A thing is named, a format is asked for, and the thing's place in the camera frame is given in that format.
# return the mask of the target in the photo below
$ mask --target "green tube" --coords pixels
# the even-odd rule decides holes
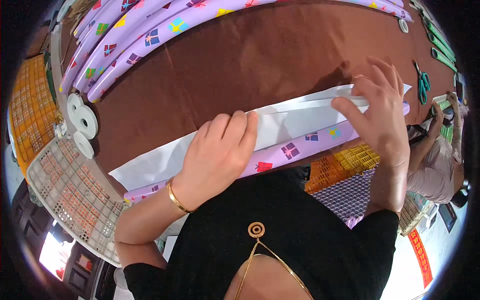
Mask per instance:
[[[437,39],[440,40],[440,42],[448,49],[448,51],[450,51],[450,53],[453,54],[453,51],[450,48],[450,46],[448,45],[447,41],[445,41],[443,36],[437,31],[437,28],[435,28],[435,26],[433,26],[433,24],[430,22],[430,20],[427,19],[426,17],[423,17],[423,23],[437,37]]]
[[[455,55],[453,55],[452,52],[448,51],[448,49],[440,42],[439,39],[437,39],[433,33],[431,32],[428,32],[427,33],[427,36],[428,36],[428,39],[435,45],[437,46],[437,48],[440,49],[441,52],[443,52],[445,54],[445,56],[448,57],[449,60],[451,60],[452,62],[456,62],[455,60]]]
[[[447,65],[450,69],[452,69],[454,72],[457,72],[457,69],[455,65],[441,52],[437,51],[437,49],[432,48],[432,57],[434,59],[437,59],[438,61],[443,62],[445,65]]]

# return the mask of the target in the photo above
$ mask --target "right hand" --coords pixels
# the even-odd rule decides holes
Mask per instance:
[[[336,97],[332,107],[343,114],[359,136],[391,167],[408,167],[410,147],[403,115],[403,82],[395,66],[368,57],[371,76],[353,79],[352,95],[364,96],[368,110],[362,114],[347,98]]]
[[[442,130],[444,112],[440,109],[440,106],[438,106],[435,101],[432,102],[432,106],[435,110],[435,116],[433,116],[432,122],[430,123],[430,127],[428,129],[428,136],[436,139],[440,135],[440,131]]]

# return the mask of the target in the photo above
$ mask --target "hand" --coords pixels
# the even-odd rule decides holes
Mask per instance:
[[[430,127],[428,129],[428,136],[436,139],[440,135],[440,131],[442,130],[444,112],[440,109],[440,106],[438,106],[435,101],[432,102],[432,106],[435,110],[435,116],[430,123]]]
[[[458,97],[457,97],[454,93],[448,91],[448,92],[447,92],[447,100],[448,100],[448,102],[450,102],[450,104],[452,105],[453,110],[454,110],[455,112],[457,112],[458,109],[459,109],[459,108],[458,108]]]
[[[368,110],[362,114],[344,97],[333,99],[332,107],[348,119],[359,136],[380,155],[383,164],[405,166],[406,170],[410,147],[402,108],[403,82],[395,66],[371,57],[367,62],[371,75],[353,79],[352,95],[367,98]]]
[[[256,112],[220,114],[198,130],[172,191],[188,210],[223,192],[245,170],[257,141]]]

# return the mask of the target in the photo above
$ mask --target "gold chain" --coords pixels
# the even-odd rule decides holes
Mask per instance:
[[[247,275],[248,268],[250,267],[250,263],[252,262],[253,255],[255,254],[255,250],[257,249],[258,244],[264,246],[265,249],[269,250],[269,252],[271,254],[273,254],[275,256],[275,258],[278,259],[279,262],[281,262],[281,264],[287,269],[287,271],[290,272],[290,274],[295,278],[295,280],[302,287],[302,289],[307,292],[310,299],[313,300],[312,294],[310,293],[310,291],[308,291],[308,288],[305,286],[303,281],[297,276],[297,274],[295,274],[295,272],[292,269],[290,269],[290,267],[280,257],[278,257],[278,255],[276,255],[275,252],[273,252],[265,244],[260,242],[260,237],[265,233],[264,225],[260,222],[254,222],[254,223],[250,224],[248,229],[249,229],[248,233],[250,234],[250,236],[254,237],[254,238],[257,238],[257,242],[253,246],[252,252],[250,253],[250,256],[248,258],[247,266],[245,268],[245,273],[243,273],[243,277],[242,277],[242,279],[239,283],[239,287],[237,289],[237,295],[235,296],[235,300],[238,300],[238,298],[239,298],[240,291],[241,291],[241,288],[243,286],[243,281],[245,280],[245,276]]]

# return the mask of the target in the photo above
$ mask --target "brown table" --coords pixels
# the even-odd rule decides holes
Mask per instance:
[[[418,13],[400,31],[397,19],[341,2],[277,2],[232,12],[194,27],[126,72],[92,105],[100,128],[93,145],[107,174],[140,154],[197,130],[219,113],[244,111],[349,84],[351,71],[371,55],[396,66],[410,104],[407,124],[421,123],[434,96],[453,87],[453,71],[431,58],[432,44]],[[70,43],[64,66],[76,45]],[[417,99],[411,60],[429,74],[427,105]],[[306,163],[361,143],[359,139],[311,156]],[[125,189],[108,176],[120,192]]]

